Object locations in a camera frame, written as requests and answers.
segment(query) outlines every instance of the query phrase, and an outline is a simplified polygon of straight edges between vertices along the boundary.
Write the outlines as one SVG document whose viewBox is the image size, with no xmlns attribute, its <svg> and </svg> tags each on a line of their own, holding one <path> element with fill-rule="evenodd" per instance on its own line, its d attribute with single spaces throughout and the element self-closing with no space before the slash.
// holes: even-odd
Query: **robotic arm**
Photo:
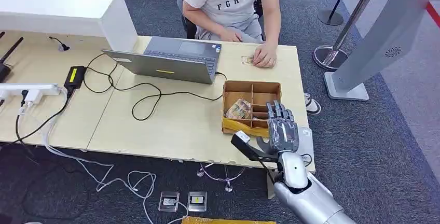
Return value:
<svg viewBox="0 0 440 224">
<path fill-rule="evenodd" d="M 260 150 L 249 145 L 251 140 L 239 131 L 231 143 L 253 161 L 276 162 L 278 175 L 274 190 L 280 201 L 292 210 L 304 224 L 355 224 L 343 213 L 332 193 L 304 166 L 303 158 L 295 153 L 299 147 L 298 126 L 290 110 L 274 101 L 268 108 L 269 142 L 258 137 Z"/>
</svg>

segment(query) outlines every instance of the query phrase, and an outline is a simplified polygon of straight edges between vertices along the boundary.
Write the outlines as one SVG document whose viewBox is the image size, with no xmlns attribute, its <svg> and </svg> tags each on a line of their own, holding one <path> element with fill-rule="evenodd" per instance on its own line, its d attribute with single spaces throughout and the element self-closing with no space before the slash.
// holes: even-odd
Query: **yellow tape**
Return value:
<svg viewBox="0 0 440 224">
<path fill-rule="evenodd" d="M 269 137 L 269 131 L 266 128 L 250 128 L 243 123 L 227 118 L 223 118 L 223 127 L 234 131 L 243 131 L 249 135 Z"/>
<path fill-rule="evenodd" d="M 73 82 L 73 79 L 75 79 L 75 75 L 76 75 L 76 68 L 73 69 L 73 71 L 72 71 L 72 75 L 70 75 L 70 80 L 69 80 L 69 82 Z"/>
<path fill-rule="evenodd" d="M 182 220 L 182 224 L 277 224 L 275 221 L 253 221 L 253 220 L 219 220 L 202 217 L 188 216 Z"/>
<path fill-rule="evenodd" d="M 174 74 L 174 72 L 172 72 L 172 71 L 165 71 L 165 70 L 158 70 L 158 69 L 156 69 L 156 71 L 162 72 L 162 73 Z"/>
</svg>

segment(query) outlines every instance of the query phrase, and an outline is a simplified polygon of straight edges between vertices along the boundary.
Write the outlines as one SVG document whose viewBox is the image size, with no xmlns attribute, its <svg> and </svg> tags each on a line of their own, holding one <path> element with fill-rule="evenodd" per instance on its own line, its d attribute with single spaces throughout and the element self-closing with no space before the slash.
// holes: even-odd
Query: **black cable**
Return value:
<svg viewBox="0 0 440 224">
<path fill-rule="evenodd" d="M 226 75 L 221 72 L 216 71 L 215 74 L 216 75 L 223 75 L 225 77 L 225 79 L 228 80 L 228 77 L 226 77 Z"/>
<path fill-rule="evenodd" d="M 56 37 L 51 37 L 51 36 L 49 36 L 49 39 L 57 40 L 57 41 L 61 44 L 61 47 L 63 47 L 63 50 L 64 50 L 64 51 L 68 51 L 68 50 L 70 49 L 69 46 L 67 46 L 66 44 L 64 44 L 63 42 L 61 42 L 61 41 L 60 41 L 58 38 L 56 38 Z"/>
<path fill-rule="evenodd" d="M 307 167 L 307 166 L 309 166 L 311 163 L 312 163 L 312 156 L 310 155 L 310 154 L 308 154 L 308 153 L 306 153 L 306 154 L 302 154 L 301 155 L 301 157 L 303 157 L 303 156 L 308 156 L 309 158 L 310 158 L 310 161 L 308 162 L 308 164 L 307 165 L 305 165 L 305 167 Z"/>
<path fill-rule="evenodd" d="M 37 128 L 37 129 L 35 129 L 35 130 L 32 131 L 31 133 L 29 133 L 28 135 L 26 135 L 26 136 L 24 136 L 24 137 L 21 137 L 21 138 L 15 140 L 15 141 L 12 142 L 12 143 L 6 144 L 6 145 L 4 145 L 4 147 L 6 147 L 6 146 L 8 146 L 8 145 L 16 144 L 17 142 L 22 142 L 23 139 L 28 138 L 28 137 L 34 135 L 34 134 L 35 134 L 36 132 L 38 132 L 41 128 L 43 128 L 43 126 L 44 126 L 45 124 L 47 124 L 47 122 L 49 122 L 51 119 L 53 119 L 54 117 L 56 117 L 56 116 L 58 116 L 60 113 L 62 113 L 62 112 L 67 108 L 67 105 L 68 105 L 68 103 L 69 103 L 69 100 L 70 100 L 70 98 L 72 97 L 73 91 L 74 91 L 74 90 L 71 89 L 71 88 L 68 88 L 68 89 L 67 89 L 67 100 L 64 102 L 63 107 L 62 107 L 58 112 L 56 112 L 55 114 L 53 114 L 52 116 L 50 116 L 48 119 L 46 119 L 46 120 L 45 120 L 45 121 L 44 121 L 44 122 L 43 122 L 43 123 Z"/>
<path fill-rule="evenodd" d="M 272 174 L 270 174 L 270 170 L 263 164 L 263 162 L 259 161 L 262 166 L 264 167 L 264 169 L 266 170 L 267 175 L 270 178 L 270 181 L 272 182 L 272 184 L 275 184 L 275 180 L 273 180 Z"/>
<path fill-rule="evenodd" d="M 23 99 L 21 100 L 20 108 L 23 107 L 24 99 L 26 98 L 28 93 L 29 93 L 28 90 L 21 91 L 21 95 L 23 96 Z M 31 157 L 35 157 L 35 155 L 31 152 L 31 150 L 24 144 L 22 138 L 20 137 L 20 134 L 18 133 L 18 121 L 19 121 L 19 119 L 20 119 L 20 113 L 17 114 L 17 118 L 15 119 L 15 135 L 17 137 L 17 142 L 20 142 L 20 144 L 23 146 L 23 148 L 26 150 L 26 152 L 31 155 Z"/>
<path fill-rule="evenodd" d="M 54 220 L 74 220 L 77 217 L 79 217 L 80 215 L 82 215 L 87 208 L 90 205 L 90 199 L 91 199 L 91 190 L 88 189 L 87 187 L 87 179 L 88 179 L 88 175 L 86 173 L 84 173 L 83 171 L 79 171 L 79 170 L 72 170 L 69 171 L 67 170 L 63 164 L 61 163 L 57 163 L 55 161 L 52 160 L 47 160 L 47 159 L 40 159 L 40 161 L 42 162 L 50 162 L 55 164 L 55 166 L 50 169 L 49 171 L 35 177 L 33 180 L 31 180 L 28 185 L 26 186 L 25 190 L 24 190 L 24 196 L 23 199 L 21 200 L 21 208 L 23 209 L 24 213 L 35 217 L 35 218 L 42 218 L 42 219 L 54 219 Z M 38 214 L 37 211 L 33 211 L 32 209 L 30 209 L 27 205 L 32 206 L 32 204 L 26 204 L 28 197 L 30 195 L 33 195 L 31 192 L 31 187 L 35 184 L 38 183 L 38 181 L 41 180 L 45 180 L 46 177 L 48 175 L 50 175 L 51 173 L 53 173 L 54 171 L 56 171 L 57 169 L 62 168 L 62 170 L 67 173 L 67 174 L 79 174 L 83 177 L 83 186 L 84 186 L 84 192 L 86 192 L 86 200 L 85 200 L 85 204 L 84 207 L 82 207 L 75 215 L 73 216 L 50 216 L 50 215 L 42 215 L 42 214 Z"/>
<path fill-rule="evenodd" d="M 112 69 L 112 70 L 110 71 L 110 73 L 108 73 L 108 74 L 103 73 L 103 72 L 100 72 L 100 71 L 97 71 L 97 70 L 95 70 L 95 69 L 93 69 L 93 68 L 90 67 L 90 65 L 91 65 L 96 59 L 98 59 L 99 57 L 101 57 L 101 56 L 103 56 L 103 55 L 105 55 L 105 54 L 102 53 L 102 54 L 97 55 L 95 58 L 93 58 L 93 59 L 89 62 L 89 64 L 87 64 L 86 69 L 90 69 L 90 70 L 94 71 L 95 73 L 98 73 L 98 74 L 100 74 L 100 75 L 105 75 L 105 76 L 107 76 L 107 78 L 108 78 L 108 82 L 110 83 L 110 86 L 108 86 L 106 89 L 104 89 L 104 90 L 102 90 L 102 91 L 97 91 L 97 90 L 91 89 L 91 88 L 87 85 L 87 83 L 86 83 L 86 78 L 84 77 L 84 80 L 83 80 L 84 85 L 85 85 L 86 88 L 89 89 L 90 91 L 92 91 L 92 92 L 94 92 L 94 93 L 105 93 L 105 92 L 107 92 L 110 88 L 114 88 L 114 89 L 117 90 L 117 91 L 127 91 L 127 90 L 130 90 L 130 89 L 133 89 L 133 88 L 135 88 L 135 87 L 142 86 L 142 85 L 149 85 L 149 86 L 152 86 L 152 87 L 154 87 L 155 89 L 157 89 L 157 91 L 159 91 L 158 94 L 148 95 L 148 96 L 146 96 L 146 97 L 141 98 L 140 100 L 138 100 L 138 101 L 133 105 L 133 107 L 131 108 L 131 115 L 133 116 L 134 119 L 136 119 L 136 120 L 138 120 L 138 121 L 144 121 L 144 120 L 147 120 L 147 119 L 149 119 L 149 118 L 153 115 L 154 110 L 156 109 L 157 104 L 159 103 L 159 101 L 160 101 L 160 99 L 162 98 L 162 96 L 166 96 L 166 95 L 175 95 L 175 94 L 183 94 L 183 93 L 185 93 L 185 94 L 190 94 L 190 95 L 192 95 L 192 96 L 195 96 L 195 97 L 198 97 L 198 98 L 201 98 L 201 99 L 205 99 L 205 100 L 209 100 L 209 101 L 216 101 L 216 100 L 218 100 L 218 99 L 220 99 L 220 98 L 222 97 L 222 95 L 220 95 L 219 97 L 217 97 L 217 98 L 215 98 L 215 99 L 211 99 L 211 98 L 208 98 L 208 97 L 200 96 L 200 95 L 197 95 L 197 94 L 194 94 L 194 93 L 191 93 L 191 92 L 186 92 L 186 91 L 182 91 L 182 92 L 173 92 L 173 93 L 162 93 L 162 91 L 161 91 L 157 86 L 155 86 L 155 85 L 153 85 L 153 84 L 151 84 L 151 83 L 147 83 L 147 82 L 139 83 L 139 84 L 136 84 L 136 85 L 134 85 L 134 86 L 131 86 L 131 87 L 128 87 L 128 88 L 124 88 L 124 89 L 117 88 L 117 87 L 115 86 L 115 84 L 114 84 L 114 80 L 113 80 L 113 77 L 112 77 L 112 73 L 116 70 L 116 68 L 117 68 L 117 66 L 118 66 L 118 63 L 117 63 L 117 62 L 116 62 L 116 65 L 113 67 L 113 69 Z M 215 72 L 215 74 L 216 74 L 216 75 L 223 75 L 223 76 L 225 77 L 226 80 L 228 79 L 228 78 L 226 77 L 226 75 L 223 74 L 223 73 L 221 73 L 221 72 Z M 142 102 L 142 101 L 144 101 L 144 100 L 146 100 L 146 99 L 149 99 L 149 98 L 151 98 L 151 97 L 158 97 L 158 98 L 157 98 L 157 100 L 155 101 L 155 103 L 154 103 L 154 105 L 153 105 L 153 107 L 152 107 L 150 113 L 148 114 L 148 116 L 145 117 L 145 118 L 138 118 L 138 117 L 136 117 L 136 115 L 134 114 L 134 110 L 135 110 L 136 106 L 137 106 L 140 102 Z"/>
</svg>

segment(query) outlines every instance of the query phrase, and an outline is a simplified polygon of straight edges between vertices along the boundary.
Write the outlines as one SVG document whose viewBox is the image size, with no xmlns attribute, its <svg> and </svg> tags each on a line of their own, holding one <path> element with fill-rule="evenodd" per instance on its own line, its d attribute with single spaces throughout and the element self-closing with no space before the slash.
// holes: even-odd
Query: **wooden table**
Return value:
<svg viewBox="0 0 440 224">
<path fill-rule="evenodd" d="M 0 39 L 1 56 L 21 36 L 24 37 L 23 42 L 6 60 L 6 63 L 13 67 L 7 83 L 58 83 L 62 87 L 71 66 L 86 66 L 91 59 L 101 53 L 100 49 L 108 48 L 105 39 L 100 37 L 54 35 L 71 47 L 69 51 L 61 52 L 58 50 L 59 44 L 50 40 L 48 35 L 7 31 Z M 98 59 L 94 66 L 109 71 L 114 64 L 111 59 Z M 114 72 L 115 78 L 121 72 L 122 67 L 119 67 Z M 86 79 L 88 85 L 93 88 L 102 89 L 108 85 L 105 76 L 95 73 L 88 73 Z M 95 94 L 84 85 L 77 90 L 50 134 L 50 144 L 56 147 L 87 149 L 112 91 Z M 0 141 L 12 142 L 17 139 L 15 119 L 20 101 L 20 96 L 9 98 L 0 108 Z M 20 118 L 20 135 L 25 136 L 35 130 L 44 120 L 61 109 L 63 104 L 62 95 L 44 96 L 39 104 L 34 105 L 26 113 L 26 116 Z M 24 141 L 27 144 L 42 144 L 41 136 L 37 134 Z"/>
<path fill-rule="evenodd" d="M 108 49 L 104 38 L 56 36 L 71 46 L 66 52 L 58 50 L 58 44 L 44 34 L 8 32 L 0 39 L 0 53 L 20 37 L 24 41 L 9 57 L 13 73 L 7 82 L 57 82 L 64 84 L 71 66 L 87 65 L 100 49 Z M 142 53 L 150 37 L 138 37 L 134 52 Z M 241 62 L 242 56 L 253 55 L 257 45 L 223 43 L 218 71 L 230 80 L 273 81 L 281 83 L 282 103 L 290 108 L 299 126 L 308 127 L 304 105 L 303 87 L 296 47 L 279 46 L 278 63 L 275 68 L 257 68 Z M 109 72 L 115 61 L 102 56 L 92 64 L 99 71 Z M 215 78 L 213 85 L 168 80 L 134 75 L 118 66 L 113 73 L 117 87 L 126 88 L 140 82 L 150 82 L 163 93 L 189 91 L 215 98 L 221 95 L 225 79 Z M 105 76 L 86 73 L 88 85 L 96 90 L 108 87 Z M 89 91 L 84 85 L 76 90 L 66 111 L 60 117 L 49 137 L 55 147 L 111 152 L 206 163 L 220 163 L 260 167 L 249 161 L 231 143 L 231 135 L 221 132 L 222 101 L 215 102 L 187 94 L 163 96 L 153 116 L 137 121 L 131 116 L 133 104 L 140 98 L 157 94 L 151 86 L 141 86 L 120 92 L 113 89 L 103 94 Z M 155 99 L 142 102 L 135 110 L 138 117 L 150 112 Z M 12 142 L 15 118 L 21 97 L 5 102 L 0 109 L 0 140 Z M 22 136 L 34 130 L 46 118 L 56 113 L 63 105 L 62 96 L 47 96 L 35 105 L 20 122 Z M 25 140 L 28 144 L 40 145 L 40 136 Z M 310 171 L 315 171 L 314 160 Z"/>
<path fill-rule="evenodd" d="M 142 53 L 150 37 L 139 37 L 134 52 Z M 257 68 L 242 64 L 241 57 L 253 55 L 256 44 L 221 42 L 217 71 L 229 80 L 273 81 L 281 83 L 281 101 L 290 108 L 300 126 L 308 127 L 303 87 L 296 47 L 279 46 L 275 68 Z M 222 94 L 224 78 L 217 76 L 213 85 L 140 76 L 124 69 L 117 87 L 127 88 L 141 82 L 159 87 L 163 93 L 189 91 L 216 98 Z M 231 135 L 221 132 L 222 101 L 211 102 L 187 94 L 163 96 L 153 116 L 137 121 L 131 115 L 133 104 L 151 94 L 151 86 L 114 91 L 90 141 L 88 150 L 178 159 L 207 163 L 261 167 L 247 159 L 231 143 Z M 155 99 L 148 99 L 135 109 L 138 117 L 151 111 Z M 308 166 L 314 171 L 314 161 Z"/>
</svg>

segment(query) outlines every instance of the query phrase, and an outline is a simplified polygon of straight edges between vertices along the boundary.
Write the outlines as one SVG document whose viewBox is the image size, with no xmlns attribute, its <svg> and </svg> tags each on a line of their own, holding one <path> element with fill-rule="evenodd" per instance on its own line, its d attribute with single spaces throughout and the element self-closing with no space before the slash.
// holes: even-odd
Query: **robot finger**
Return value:
<svg viewBox="0 0 440 224">
<path fill-rule="evenodd" d="M 267 107 L 267 115 L 269 119 L 275 118 L 275 116 L 273 115 L 272 105 L 269 102 L 266 102 L 266 107 Z"/>
<path fill-rule="evenodd" d="M 275 105 L 275 117 L 282 118 L 280 103 L 278 103 L 278 101 L 273 101 L 273 104 Z"/>
<path fill-rule="evenodd" d="M 295 118 L 293 117 L 293 113 L 290 111 L 290 109 L 287 110 L 287 115 L 291 122 L 295 122 Z"/>
<path fill-rule="evenodd" d="M 288 114 L 286 112 L 286 107 L 281 103 L 280 103 L 280 106 L 281 106 L 281 113 L 283 114 L 283 118 L 289 119 Z"/>
</svg>

